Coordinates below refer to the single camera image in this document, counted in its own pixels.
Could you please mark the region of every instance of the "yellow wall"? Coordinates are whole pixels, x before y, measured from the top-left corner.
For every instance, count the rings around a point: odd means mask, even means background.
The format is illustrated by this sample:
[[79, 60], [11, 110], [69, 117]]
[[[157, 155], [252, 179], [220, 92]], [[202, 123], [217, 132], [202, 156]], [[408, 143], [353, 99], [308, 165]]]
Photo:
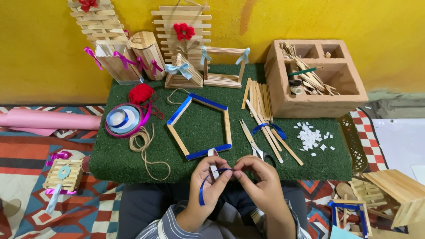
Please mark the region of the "yellow wall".
[[[130, 33], [153, 31], [150, 11], [175, 3], [113, 1]], [[425, 1], [213, 0], [209, 5], [210, 45], [250, 47], [250, 62], [263, 62], [273, 39], [342, 39], [367, 91], [425, 91]], [[1, 1], [0, 104], [106, 101], [111, 76], [83, 51], [91, 44], [70, 11], [65, 0]]]

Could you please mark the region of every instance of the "gray pants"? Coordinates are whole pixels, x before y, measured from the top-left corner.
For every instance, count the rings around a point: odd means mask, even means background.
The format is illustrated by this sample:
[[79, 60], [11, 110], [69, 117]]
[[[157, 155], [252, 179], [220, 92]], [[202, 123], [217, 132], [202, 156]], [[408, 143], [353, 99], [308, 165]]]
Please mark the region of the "gray pants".
[[[297, 181], [281, 181], [283, 195], [291, 202], [301, 227], [307, 230], [304, 192]], [[119, 207], [118, 239], [134, 239], [147, 225], [160, 219], [169, 208], [189, 199], [188, 183], [138, 183], [125, 185]], [[246, 226], [255, 226], [250, 214], [254, 202], [238, 182], [229, 182], [218, 199], [210, 220], [215, 221], [225, 202], [236, 208]]]

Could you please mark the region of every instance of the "cardboard organizer box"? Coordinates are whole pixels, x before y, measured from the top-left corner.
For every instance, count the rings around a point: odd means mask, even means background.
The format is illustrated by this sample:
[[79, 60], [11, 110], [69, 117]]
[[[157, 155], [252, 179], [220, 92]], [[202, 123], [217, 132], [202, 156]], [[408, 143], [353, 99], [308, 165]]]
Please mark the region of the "cardboard organizer box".
[[[279, 43], [294, 45], [297, 55], [315, 71], [323, 83], [336, 88], [340, 95], [291, 94], [288, 73], [291, 59], [283, 57]], [[341, 117], [368, 101], [362, 80], [342, 40], [274, 40], [267, 55], [266, 81], [270, 90], [273, 117]]]

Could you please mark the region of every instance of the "hand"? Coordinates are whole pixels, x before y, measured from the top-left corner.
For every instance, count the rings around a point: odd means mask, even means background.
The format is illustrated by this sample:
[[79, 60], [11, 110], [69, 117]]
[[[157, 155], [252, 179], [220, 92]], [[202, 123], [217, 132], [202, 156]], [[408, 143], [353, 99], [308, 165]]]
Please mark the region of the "hand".
[[[176, 217], [177, 224], [185, 231], [194, 232], [204, 223], [205, 219], [214, 210], [218, 197], [232, 177], [232, 171], [226, 170], [215, 181], [213, 175], [208, 176], [211, 173], [210, 165], [213, 164], [217, 168], [230, 168], [227, 161], [218, 156], [206, 157], [199, 162], [190, 179], [189, 202], [187, 203], [187, 207]], [[200, 206], [199, 189], [205, 178], [207, 178], [203, 187], [205, 206]]]
[[[233, 169], [233, 175], [239, 180], [255, 205], [266, 215], [278, 217], [277, 214], [282, 212], [279, 209], [283, 207], [284, 210], [284, 207], [287, 207], [279, 175], [273, 166], [258, 157], [247, 155], [238, 159]], [[258, 183], [254, 184], [244, 171], [252, 172]]]

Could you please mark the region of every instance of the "striped shirt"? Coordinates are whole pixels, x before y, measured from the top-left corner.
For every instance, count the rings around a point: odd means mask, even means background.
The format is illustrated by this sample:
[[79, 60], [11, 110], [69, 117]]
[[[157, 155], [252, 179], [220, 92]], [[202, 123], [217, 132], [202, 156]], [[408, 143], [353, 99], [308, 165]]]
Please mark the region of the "striped shirt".
[[[286, 203], [291, 211], [292, 217], [297, 229], [296, 239], [311, 239], [310, 235], [301, 228], [298, 222], [297, 215], [291, 207], [291, 203], [286, 200]], [[264, 239], [266, 232], [264, 230], [264, 213], [256, 208], [251, 217], [257, 226], [233, 226], [226, 223], [212, 222], [206, 220], [196, 233], [190, 233], [182, 230], [176, 221], [176, 216], [183, 211], [187, 206], [187, 200], [181, 201], [178, 204], [171, 205], [161, 219], [150, 223], [136, 239]], [[226, 213], [227, 208], [223, 207], [221, 213]]]

